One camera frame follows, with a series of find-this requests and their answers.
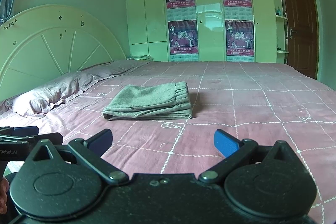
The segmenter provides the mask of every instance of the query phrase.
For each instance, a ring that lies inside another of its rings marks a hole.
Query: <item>stack of books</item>
[[[129,57],[128,59],[153,61],[153,58],[152,58],[150,55],[137,55],[137,56],[131,56],[131,57]]]

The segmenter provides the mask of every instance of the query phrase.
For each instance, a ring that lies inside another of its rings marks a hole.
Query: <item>person's hand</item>
[[[8,180],[3,177],[0,182],[0,214],[4,215],[7,213],[7,192],[9,190]]]

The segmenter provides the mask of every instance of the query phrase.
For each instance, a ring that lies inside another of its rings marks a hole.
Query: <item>door handle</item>
[[[292,27],[290,27],[289,29],[289,38],[292,39],[293,38],[293,33],[297,33],[298,31],[294,31]]]

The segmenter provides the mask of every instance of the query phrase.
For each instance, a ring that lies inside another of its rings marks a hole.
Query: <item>metal screw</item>
[[[113,180],[123,180],[126,178],[126,174],[122,171],[114,171],[109,174],[110,179]]]
[[[169,179],[160,179],[159,182],[161,184],[167,184],[169,182]]]
[[[218,177],[218,174],[215,171],[205,171],[201,173],[201,177],[204,180],[211,180]]]

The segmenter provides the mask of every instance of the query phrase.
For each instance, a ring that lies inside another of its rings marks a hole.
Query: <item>wooden door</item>
[[[288,17],[288,65],[316,79],[318,29],[315,0],[285,0]]]

